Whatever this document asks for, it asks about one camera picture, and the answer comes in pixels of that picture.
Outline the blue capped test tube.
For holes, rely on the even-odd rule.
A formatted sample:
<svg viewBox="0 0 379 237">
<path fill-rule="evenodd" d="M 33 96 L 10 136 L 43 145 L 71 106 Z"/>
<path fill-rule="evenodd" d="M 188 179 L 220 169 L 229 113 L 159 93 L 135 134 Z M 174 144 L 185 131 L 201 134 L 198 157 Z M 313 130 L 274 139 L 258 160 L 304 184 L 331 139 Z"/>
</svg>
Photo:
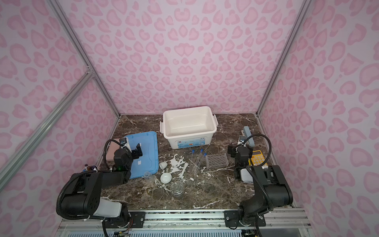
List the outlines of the blue capped test tube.
<svg viewBox="0 0 379 237">
<path fill-rule="evenodd" d="M 204 150 L 200 149 L 200 152 L 199 152 L 199 155 L 198 155 L 197 168 L 201 168 L 203 160 L 204 160 Z"/>
<path fill-rule="evenodd" d="M 195 150 L 192 149 L 191 154 L 190 154 L 190 173 L 193 174 L 194 168 L 195 168 L 195 161 L 196 161 L 196 154 Z"/>
<path fill-rule="evenodd" d="M 203 154 L 203 162 L 204 162 L 205 166 L 207 166 L 207 154 L 206 153 Z"/>
</svg>

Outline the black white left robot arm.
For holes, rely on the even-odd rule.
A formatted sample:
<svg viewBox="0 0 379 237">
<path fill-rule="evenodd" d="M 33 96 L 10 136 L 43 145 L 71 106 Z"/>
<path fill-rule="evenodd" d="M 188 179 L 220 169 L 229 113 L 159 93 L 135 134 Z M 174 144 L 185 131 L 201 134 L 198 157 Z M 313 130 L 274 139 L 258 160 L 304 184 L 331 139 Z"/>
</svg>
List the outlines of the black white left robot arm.
<svg viewBox="0 0 379 237">
<path fill-rule="evenodd" d="M 126 184 L 134 160 L 142 156 L 140 143 L 131 149 L 128 138 L 109 139 L 103 150 L 107 169 L 73 174 L 58 195 L 56 213 L 67 220 L 97 219 L 128 224 L 131 216 L 127 205 L 103 199 L 101 192 L 103 188 Z"/>
</svg>

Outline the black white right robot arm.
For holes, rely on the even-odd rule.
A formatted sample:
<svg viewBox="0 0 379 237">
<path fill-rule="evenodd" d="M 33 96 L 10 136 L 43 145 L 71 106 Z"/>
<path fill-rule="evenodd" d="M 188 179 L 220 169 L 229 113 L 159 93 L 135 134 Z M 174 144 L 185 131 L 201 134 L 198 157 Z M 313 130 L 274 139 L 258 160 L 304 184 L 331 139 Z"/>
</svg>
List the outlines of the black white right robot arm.
<svg viewBox="0 0 379 237">
<path fill-rule="evenodd" d="M 290 206 L 293 203 L 292 191 L 281 168 L 277 165 L 264 168 L 268 159 L 257 165 L 252 162 L 255 152 L 246 147 L 246 144 L 255 137 L 262 137 L 268 142 L 267 158 L 269 158 L 272 144 L 263 134 L 252 134 L 242 143 L 228 147 L 228 154 L 235 159 L 235 179 L 242 181 L 244 171 L 252 178 L 254 185 L 254 195 L 251 198 L 243 200 L 236 211 L 224 212 L 225 225 L 232 230 L 238 227 L 255 227 L 256 232 L 259 232 L 260 227 L 266 226 L 265 214 L 274 211 L 277 207 Z"/>
</svg>

